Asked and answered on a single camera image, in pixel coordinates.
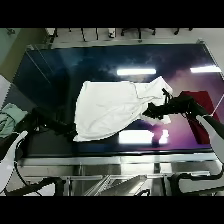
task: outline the floor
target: floor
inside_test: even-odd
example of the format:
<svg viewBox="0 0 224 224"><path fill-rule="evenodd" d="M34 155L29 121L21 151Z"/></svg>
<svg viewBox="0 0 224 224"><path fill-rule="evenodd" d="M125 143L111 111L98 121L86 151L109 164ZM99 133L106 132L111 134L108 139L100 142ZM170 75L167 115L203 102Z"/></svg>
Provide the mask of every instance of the floor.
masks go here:
<svg viewBox="0 0 224 224"><path fill-rule="evenodd" d="M69 32L68 28L59 28L58 29L58 37L54 39L54 43L60 43L60 42L76 42L76 41L83 41L82 40L82 34L80 28L71 28L72 32ZM175 36L173 32L175 29L172 28L158 28L157 33L155 36L152 36L152 31L148 29L143 29L142 31L142 38L143 39L148 39L148 38L183 38L188 39L188 38L202 38L210 48L214 58L216 59L219 67L221 68L222 71L224 71L224 28L194 28L193 31L188 31L188 29L181 29L178 36ZM138 33L133 30L133 31L127 31L124 36L120 35L121 29L117 28L117 35L116 38L110 39L108 37L108 30L107 28L98 28L98 35L99 35L99 40L106 40L106 41L113 41L113 40L122 40L122 39L137 39L138 38ZM85 38L87 41L94 41L96 40L96 33L94 28L85 28L84 29L85 33ZM0 79L0 96L3 94L6 94L7 88L4 87L3 82L5 80ZM180 164L162 164L161 165L161 171L165 173L169 173L171 171L175 172L180 172L180 171L191 171L191 170L209 170L212 174L216 173L220 170L221 164L219 162L206 162L206 163L201 163L199 167L194 167L193 164L189 166L189 163L180 163ZM86 172L85 175L88 175L88 167L86 167ZM98 172L92 173L91 175L99 175L102 174L100 172L100 169L97 169ZM43 170L41 168L35 168L35 171L32 172L36 174L36 176L40 176L42 174ZM60 174L65 176L65 173L67 171L63 171L63 169L60 168ZM15 182L13 182L12 189L15 189Z"/></svg>

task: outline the green cloth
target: green cloth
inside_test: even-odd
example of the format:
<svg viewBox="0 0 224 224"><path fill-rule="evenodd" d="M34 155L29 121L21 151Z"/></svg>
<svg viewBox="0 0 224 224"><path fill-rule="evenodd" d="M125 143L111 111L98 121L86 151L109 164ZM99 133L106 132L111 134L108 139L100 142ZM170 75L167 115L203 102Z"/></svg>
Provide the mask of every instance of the green cloth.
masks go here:
<svg viewBox="0 0 224 224"><path fill-rule="evenodd" d="M0 137L5 138L10 135L26 114L26 111L22 111L16 105L7 104L0 111Z"/></svg>

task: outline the white cloth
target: white cloth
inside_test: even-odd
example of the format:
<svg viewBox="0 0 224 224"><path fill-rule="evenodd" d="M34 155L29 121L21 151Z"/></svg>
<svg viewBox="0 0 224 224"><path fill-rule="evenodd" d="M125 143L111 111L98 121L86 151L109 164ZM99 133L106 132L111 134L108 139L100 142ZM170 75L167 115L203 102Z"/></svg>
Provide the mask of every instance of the white cloth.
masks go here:
<svg viewBox="0 0 224 224"><path fill-rule="evenodd" d="M167 115L159 121L142 115L148 103L164 104L162 88L172 88L160 76L150 83L89 82L83 83L76 102L74 141L91 141L110 137L137 119L150 124L170 123Z"/></svg>

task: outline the red cloth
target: red cloth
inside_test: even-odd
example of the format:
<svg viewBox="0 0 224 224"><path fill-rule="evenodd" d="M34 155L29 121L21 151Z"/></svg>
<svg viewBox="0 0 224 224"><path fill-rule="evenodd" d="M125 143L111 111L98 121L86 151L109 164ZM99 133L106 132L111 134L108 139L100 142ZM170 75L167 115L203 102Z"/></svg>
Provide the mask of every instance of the red cloth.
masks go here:
<svg viewBox="0 0 224 224"><path fill-rule="evenodd" d="M181 92L181 94L186 94L188 96L192 96L198 104L200 104L202 107L205 108L205 110L208 112L208 114L211 114L214 111L212 100L207 91L200 91L200 92L183 91L183 92ZM216 113L214 113L213 117L217 121L219 121L218 115ZM193 122L193 121L189 120L188 122L189 122L192 132L194 133L197 143L198 144L210 144L208 133L204 129L204 127L198 121Z"/></svg>

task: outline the table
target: table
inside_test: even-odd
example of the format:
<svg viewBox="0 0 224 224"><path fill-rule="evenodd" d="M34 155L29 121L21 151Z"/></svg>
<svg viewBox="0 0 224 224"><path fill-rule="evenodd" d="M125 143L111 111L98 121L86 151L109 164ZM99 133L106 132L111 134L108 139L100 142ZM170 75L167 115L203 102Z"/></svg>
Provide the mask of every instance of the table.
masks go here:
<svg viewBox="0 0 224 224"><path fill-rule="evenodd" d="M150 82L160 75L173 88L174 96L179 95L182 90L206 90L213 104L216 104L223 94L222 74L196 75L191 74L189 70L191 67L205 65L216 65L206 44L203 41L196 42L196 40L181 38L157 38L143 40L141 43L137 40L129 40L61 43L32 48L28 46L5 104L15 103L27 111L40 106L51 111L52 116L57 111L60 120L68 123L74 120L75 102L84 81ZM154 76L119 77L116 75L118 68L128 66L153 66L157 73ZM223 109L224 105L221 104L217 111L221 122L224 122L224 116L221 113ZM197 160L216 159L210 145L197 144L186 119L181 115L171 115L171 120L171 124L160 127L152 127L142 121L136 121L127 127L129 130L150 130L155 133L161 133L161 130L167 129L169 139L168 144L165 145L121 145L118 141L119 134L101 141L76 143L68 142L65 137L48 131L30 139L26 157L34 160L41 158L44 164L45 160L42 159L50 158L57 165L65 160L70 164L77 164L81 160L86 164L93 161L88 158L79 158L81 159L79 161L71 159L77 156L94 156L101 163L101 156L113 155L114 157L104 161L108 163L111 160L112 164L122 161L132 163L134 158L136 161L142 160L136 155L160 155L159 159L162 160L163 158L171 160L170 156L174 154L186 155L187 161L193 161L196 157L198 157ZM146 156L144 160L144 162L152 162L152 157Z"/></svg>

